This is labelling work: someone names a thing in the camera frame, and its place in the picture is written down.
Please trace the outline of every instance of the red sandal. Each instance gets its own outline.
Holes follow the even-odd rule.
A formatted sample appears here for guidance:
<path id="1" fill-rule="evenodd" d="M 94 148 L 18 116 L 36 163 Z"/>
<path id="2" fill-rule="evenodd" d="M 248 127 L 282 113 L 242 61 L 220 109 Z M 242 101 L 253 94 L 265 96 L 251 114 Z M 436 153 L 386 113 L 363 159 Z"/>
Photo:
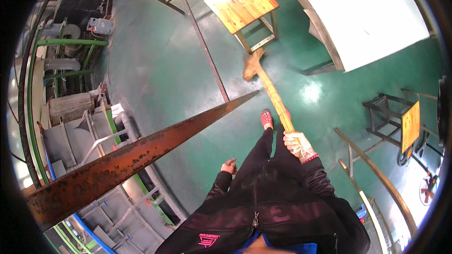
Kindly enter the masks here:
<path id="1" fill-rule="evenodd" d="M 264 109 L 262 110 L 262 112 L 260 112 L 260 121 L 262 123 L 262 126 L 265 126 L 266 124 L 270 123 L 272 124 L 270 127 L 273 127 L 273 119 L 270 110 Z"/>

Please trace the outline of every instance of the wooden seat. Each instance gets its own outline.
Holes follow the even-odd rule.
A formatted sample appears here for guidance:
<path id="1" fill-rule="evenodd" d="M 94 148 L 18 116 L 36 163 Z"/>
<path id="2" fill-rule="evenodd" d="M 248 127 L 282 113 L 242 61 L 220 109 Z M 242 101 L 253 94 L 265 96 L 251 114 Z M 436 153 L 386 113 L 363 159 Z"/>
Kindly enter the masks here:
<path id="1" fill-rule="evenodd" d="M 279 5 L 275 0 L 204 0 L 204 2 L 218 16 L 229 32 L 236 36 L 249 54 L 272 39 L 278 40 L 275 9 Z M 268 13 L 270 13 L 271 25 L 263 18 Z M 241 30 L 259 19 L 273 34 L 250 48 Z"/>

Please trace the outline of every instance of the green epoxy floor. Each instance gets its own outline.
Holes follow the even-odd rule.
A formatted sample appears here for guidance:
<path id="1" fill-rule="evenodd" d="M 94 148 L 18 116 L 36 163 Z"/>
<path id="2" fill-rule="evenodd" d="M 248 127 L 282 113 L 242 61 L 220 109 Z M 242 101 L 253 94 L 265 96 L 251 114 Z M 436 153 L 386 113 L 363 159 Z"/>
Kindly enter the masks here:
<path id="1" fill-rule="evenodd" d="M 311 67 L 331 61 L 324 45 L 308 33 L 309 19 L 297 0 L 276 0 L 279 41 L 265 45 L 261 63 L 273 80 L 296 130 L 302 131 L 319 153 L 339 197 L 355 209 L 361 201 L 337 159 L 347 159 L 345 143 L 334 133 L 338 127 L 362 149 L 377 142 L 366 133 L 368 113 L 361 105 L 378 93 L 404 96 L 400 88 L 436 95 L 438 92 L 439 49 L 430 38 L 349 73 L 331 72 L 306 77 Z M 215 61 L 230 99 L 261 89 L 259 80 L 242 79 L 245 50 L 204 0 L 188 0 L 206 44 Z M 173 3 L 184 9 L 181 0 Z M 113 103 L 121 103 L 134 117 L 140 133 L 148 135 L 223 103 L 207 60 L 189 17 L 155 0 L 114 0 L 116 30 L 113 44 L 105 48 L 95 80 L 106 79 Z M 254 23 L 244 32 L 250 45 L 268 35 L 262 24 Z M 263 132 L 260 111 L 270 99 L 260 93 L 223 117 L 171 153 L 157 166 L 171 190 L 188 212 L 204 200 L 221 164 L 230 158 L 243 161 Z M 421 99 L 421 119 L 436 127 L 436 102 Z M 436 146 L 438 140 L 431 136 Z M 418 189 L 425 176 L 411 161 L 396 164 L 397 148 L 384 144 L 370 157 L 398 188 L 420 223 L 427 208 Z M 435 171 L 439 156 L 426 150 L 424 161 Z M 407 228 L 397 206 L 370 169 L 355 162 L 355 178 L 368 197 L 375 197 L 396 239 Z"/>

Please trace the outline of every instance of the bamboo broom handle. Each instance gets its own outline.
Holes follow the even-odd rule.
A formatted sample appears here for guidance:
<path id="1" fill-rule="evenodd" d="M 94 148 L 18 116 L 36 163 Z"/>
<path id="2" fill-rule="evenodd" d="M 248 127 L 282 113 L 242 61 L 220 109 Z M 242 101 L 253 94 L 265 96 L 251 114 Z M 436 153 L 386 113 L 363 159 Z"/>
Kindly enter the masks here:
<path id="1" fill-rule="evenodd" d="M 268 96 L 270 97 L 273 106 L 276 109 L 276 113 L 279 116 L 279 119 L 281 121 L 282 126 L 284 127 L 284 130 L 286 133 L 294 133 L 295 129 L 293 128 L 292 122 L 289 119 L 289 116 L 287 116 L 286 108 L 283 105 L 283 101 L 281 100 L 281 97 L 279 96 L 278 92 L 276 91 L 275 86 L 273 85 L 273 82 L 270 80 L 270 78 L 267 76 L 265 71 L 262 67 L 259 67 L 257 69 L 257 75 L 260 77 L 260 80 L 263 83 L 263 87 L 267 91 Z M 301 145 L 298 138 L 295 138 L 295 140 Z M 301 152 L 297 152 L 294 154 L 297 158 L 300 158 Z"/>

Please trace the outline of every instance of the zipper pull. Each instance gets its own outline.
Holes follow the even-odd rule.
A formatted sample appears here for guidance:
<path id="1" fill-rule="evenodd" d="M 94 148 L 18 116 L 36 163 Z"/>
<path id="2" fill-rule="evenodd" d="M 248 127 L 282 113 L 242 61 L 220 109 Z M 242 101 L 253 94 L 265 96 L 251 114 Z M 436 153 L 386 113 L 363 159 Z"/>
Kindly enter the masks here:
<path id="1" fill-rule="evenodd" d="M 257 216 L 259 216 L 259 213 L 254 212 L 253 227 L 257 227 L 259 225 L 259 219 Z"/>

